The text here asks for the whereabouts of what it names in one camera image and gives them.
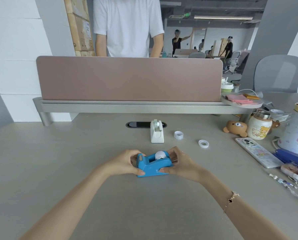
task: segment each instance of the t-shirt sleeve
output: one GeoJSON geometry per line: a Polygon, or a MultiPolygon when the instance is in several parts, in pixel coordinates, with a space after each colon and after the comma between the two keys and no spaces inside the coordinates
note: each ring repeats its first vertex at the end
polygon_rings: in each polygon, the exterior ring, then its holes
{"type": "Polygon", "coordinates": [[[151,37],[163,34],[160,0],[148,0],[149,33],[151,37]]]}
{"type": "Polygon", "coordinates": [[[93,0],[94,33],[107,35],[108,0],[93,0]]]}

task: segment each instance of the hand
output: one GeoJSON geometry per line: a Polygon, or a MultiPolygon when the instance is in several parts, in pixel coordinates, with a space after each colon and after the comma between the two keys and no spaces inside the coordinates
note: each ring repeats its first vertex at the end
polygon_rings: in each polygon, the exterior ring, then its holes
{"type": "Polygon", "coordinates": [[[135,175],[144,175],[144,171],[132,165],[131,161],[136,160],[138,150],[125,150],[114,159],[103,164],[109,176],[116,174],[133,173],[135,175]]]}
{"type": "Polygon", "coordinates": [[[159,172],[176,174],[180,177],[196,182],[200,182],[201,173],[207,172],[206,169],[200,167],[192,161],[187,154],[180,151],[178,147],[175,146],[167,152],[174,166],[161,168],[159,172]]]}

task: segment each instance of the gold bracelet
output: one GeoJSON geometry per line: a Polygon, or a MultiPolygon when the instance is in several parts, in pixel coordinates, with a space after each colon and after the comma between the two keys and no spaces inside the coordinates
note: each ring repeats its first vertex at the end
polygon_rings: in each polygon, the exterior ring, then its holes
{"type": "Polygon", "coordinates": [[[235,196],[239,196],[239,194],[232,191],[232,196],[231,196],[230,199],[228,199],[228,203],[227,203],[226,207],[223,209],[223,213],[226,213],[226,209],[227,209],[228,205],[233,202],[233,199],[234,199],[235,196]]]}

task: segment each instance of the pink napkin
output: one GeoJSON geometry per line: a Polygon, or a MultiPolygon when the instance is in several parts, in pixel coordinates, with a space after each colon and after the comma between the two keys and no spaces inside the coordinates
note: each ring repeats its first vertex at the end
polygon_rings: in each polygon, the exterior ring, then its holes
{"type": "Polygon", "coordinates": [[[256,102],[246,98],[242,94],[241,95],[228,94],[227,99],[234,103],[240,104],[240,105],[258,104],[256,102]]]}

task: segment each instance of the white thermos with cartoon bears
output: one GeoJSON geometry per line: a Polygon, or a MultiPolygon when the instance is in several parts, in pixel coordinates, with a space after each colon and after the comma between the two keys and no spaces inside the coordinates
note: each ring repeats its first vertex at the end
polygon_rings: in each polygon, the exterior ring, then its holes
{"type": "Polygon", "coordinates": [[[263,140],[272,126],[271,115],[264,111],[259,111],[249,120],[247,134],[254,140],[263,140]]]}
{"type": "Polygon", "coordinates": [[[290,123],[286,125],[283,136],[278,140],[278,145],[298,153],[298,102],[295,104],[290,123]]]}

